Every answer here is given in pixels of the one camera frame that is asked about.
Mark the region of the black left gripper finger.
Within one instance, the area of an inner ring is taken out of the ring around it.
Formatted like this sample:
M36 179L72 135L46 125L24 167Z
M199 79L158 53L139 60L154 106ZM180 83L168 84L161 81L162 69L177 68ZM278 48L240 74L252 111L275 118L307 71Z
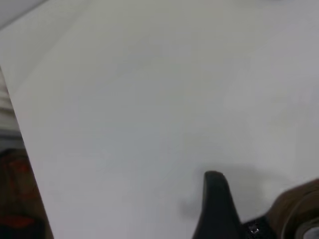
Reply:
M204 173L202 208L193 238L245 238L228 182L220 172Z

